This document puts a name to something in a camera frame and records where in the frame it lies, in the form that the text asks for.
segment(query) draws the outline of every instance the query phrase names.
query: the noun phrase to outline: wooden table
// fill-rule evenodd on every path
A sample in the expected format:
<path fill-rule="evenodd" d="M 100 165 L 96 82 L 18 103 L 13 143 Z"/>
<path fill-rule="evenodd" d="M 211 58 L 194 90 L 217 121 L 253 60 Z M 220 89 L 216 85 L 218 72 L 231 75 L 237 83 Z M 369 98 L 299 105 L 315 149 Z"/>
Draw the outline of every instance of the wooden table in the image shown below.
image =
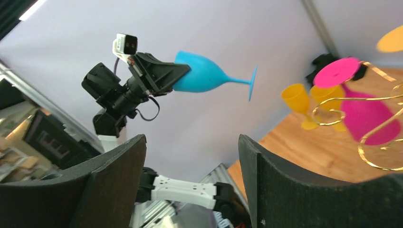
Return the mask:
<path fill-rule="evenodd" d="M 368 69 L 363 79 L 350 81 L 347 84 L 355 91 L 366 92 L 377 97 L 389 96 L 391 89 L 403 81 L 403 70 L 382 70 L 395 78 L 396 82 L 389 82 Z M 400 110 L 397 99 L 385 102 L 393 112 Z M 352 139 L 349 132 L 336 132 L 331 126 L 321 126 L 306 131 L 300 127 L 303 119 L 301 114 L 289 114 L 259 143 L 290 162 L 334 179 L 361 182 L 391 173 L 373 168 L 363 162 L 357 152 L 358 142 Z M 399 147 L 401 148 L 400 144 L 395 144 L 386 151 L 380 150 L 380 146 L 366 146 L 364 149 L 367 158 L 378 165 L 401 167 L 403 166 L 403 151 L 399 150 Z M 246 197 L 240 162 L 237 161 L 229 167 L 228 172 Z"/>

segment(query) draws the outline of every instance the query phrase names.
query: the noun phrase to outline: ceiling light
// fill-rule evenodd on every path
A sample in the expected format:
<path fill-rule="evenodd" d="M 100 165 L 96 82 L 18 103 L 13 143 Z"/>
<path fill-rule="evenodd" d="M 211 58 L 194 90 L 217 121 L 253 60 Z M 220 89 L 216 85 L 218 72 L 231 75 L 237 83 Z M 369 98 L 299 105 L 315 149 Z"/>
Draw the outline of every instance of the ceiling light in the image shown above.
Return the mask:
<path fill-rule="evenodd" d="M 37 9 L 39 9 L 39 7 L 43 5 L 43 3 L 45 3 L 45 1 L 46 0 L 38 0 L 37 2 L 35 2 L 27 11 L 25 11 L 25 13 L 19 18 L 19 20 L 25 21 L 26 19 L 28 19 L 37 11 Z"/>

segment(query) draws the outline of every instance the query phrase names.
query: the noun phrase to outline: gold wire rack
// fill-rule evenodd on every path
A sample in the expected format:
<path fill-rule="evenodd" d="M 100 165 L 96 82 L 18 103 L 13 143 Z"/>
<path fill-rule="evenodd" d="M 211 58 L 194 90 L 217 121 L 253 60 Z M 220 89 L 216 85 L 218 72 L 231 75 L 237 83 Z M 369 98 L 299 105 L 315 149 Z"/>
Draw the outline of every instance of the gold wire rack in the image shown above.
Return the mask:
<path fill-rule="evenodd" d="M 382 78 L 388 80 L 389 82 L 395 82 L 396 79 L 387 75 L 384 71 L 380 70 L 379 68 L 375 67 L 374 65 L 372 65 L 369 62 L 365 62 L 365 61 L 361 61 L 361 64 L 367 66 L 370 70 L 373 70 L 375 73 L 377 73 L 378 75 L 380 75 Z M 312 111 L 311 117 L 312 120 L 317 123 L 320 126 L 331 126 L 334 124 L 337 124 L 339 122 L 342 122 L 343 119 L 345 118 L 345 112 L 341 111 L 341 110 L 335 110 L 335 109 L 331 109 L 330 112 L 332 113 L 337 113 L 339 115 L 339 119 L 330 123 L 322 123 L 320 122 L 317 118 L 316 118 L 316 114 L 318 109 L 320 108 L 320 106 L 322 106 L 324 103 L 332 101 L 332 100 L 354 100 L 354 101 L 366 101 L 366 102 L 370 102 L 370 101 L 382 101 L 382 100 L 390 100 L 390 99 L 396 99 L 396 98 L 400 98 L 403 97 L 402 94 L 402 87 L 403 82 L 399 83 L 397 86 L 395 86 L 391 92 L 390 95 L 388 97 L 379 97 L 379 98 L 357 98 L 357 97 L 335 97 L 335 98 L 330 98 L 327 99 L 323 102 L 321 102 L 318 106 L 316 106 L 314 108 L 314 110 Z M 399 95 L 393 95 L 395 94 L 395 91 L 399 91 Z M 392 121 L 396 120 L 401 114 L 403 114 L 403 108 L 401 108 L 398 112 L 396 112 L 391 118 L 389 118 L 388 120 L 386 120 L 385 122 L 383 122 L 382 124 L 380 124 L 379 126 L 377 126 L 376 128 L 372 129 L 370 132 L 368 132 L 367 134 L 365 134 L 359 141 L 358 144 L 358 154 L 360 155 L 360 158 L 367 163 L 368 165 L 375 167 L 377 169 L 380 170 L 385 170 L 385 171 L 400 171 L 403 170 L 403 166 L 402 167 L 398 167 L 398 168 L 393 168 L 393 167 L 383 167 L 383 166 L 379 166 L 376 165 L 375 163 L 369 161 L 365 155 L 365 151 L 363 149 L 364 145 L 365 145 L 365 141 L 372 136 L 373 134 L 375 134 L 376 132 L 378 132 L 379 130 L 381 130 L 382 128 L 384 128 L 385 126 L 387 126 L 388 124 L 390 124 Z M 381 147 L 381 150 L 387 150 L 393 143 L 395 142 L 401 142 L 403 141 L 403 139 L 396 139 L 393 141 L 390 141 L 389 144 L 387 144 L 384 147 Z"/>

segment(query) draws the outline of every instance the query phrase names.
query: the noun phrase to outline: metal frame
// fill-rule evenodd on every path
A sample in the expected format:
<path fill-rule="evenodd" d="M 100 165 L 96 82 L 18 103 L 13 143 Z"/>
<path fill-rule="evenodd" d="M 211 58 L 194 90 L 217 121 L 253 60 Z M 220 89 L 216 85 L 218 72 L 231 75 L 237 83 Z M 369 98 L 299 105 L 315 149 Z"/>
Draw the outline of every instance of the metal frame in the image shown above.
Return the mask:
<path fill-rule="evenodd" d="M 15 74 L 11 69 L 2 64 L 0 59 L 0 76 L 4 77 L 8 82 L 14 85 L 18 90 L 24 93 L 26 96 L 31 98 L 38 105 L 44 107 L 50 111 L 57 119 L 59 119 L 63 124 L 65 124 L 66 129 L 69 133 L 78 135 L 84 141 L 90 143 L 95 149 L 100 152 L 104 152 L 100 141 L 97 137 L 87 130 L 83 125 L 78 123 L 69 114 L 64 112 L 59 106 L 50 101 L 45 97 L 40 91 L 31 86 L 20 76 Z"/>
<path fill-rule="evenodd" d="M 311 19 L 312 23 L 314 24 L 326 49 L 333 56 L 340 57 L 340 53 L 337 50 L 337 47 L 336 47 L 332 37 L 330 36 L 329 31 L 326 28 L 322 18 L 320 17 L 319 12 L 317 11 L 317 8 L 314 4 L 314 0 L 301 0 L 301 2 L 304 5 L 304 8 L 308 13 L 309 18 Z"/>

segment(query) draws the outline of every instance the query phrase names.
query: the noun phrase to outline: small white camera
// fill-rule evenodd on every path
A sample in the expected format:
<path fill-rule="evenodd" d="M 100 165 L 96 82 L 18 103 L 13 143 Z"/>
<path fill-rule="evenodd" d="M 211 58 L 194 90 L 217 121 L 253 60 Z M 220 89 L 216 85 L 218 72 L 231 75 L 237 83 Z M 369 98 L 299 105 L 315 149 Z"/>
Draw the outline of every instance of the small white camera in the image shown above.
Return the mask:
<path fill-rule="evenodd" d="M 137 37 L 117 34 L 115 52 L 125 55 L 134 55 L 137 52 Z"/>

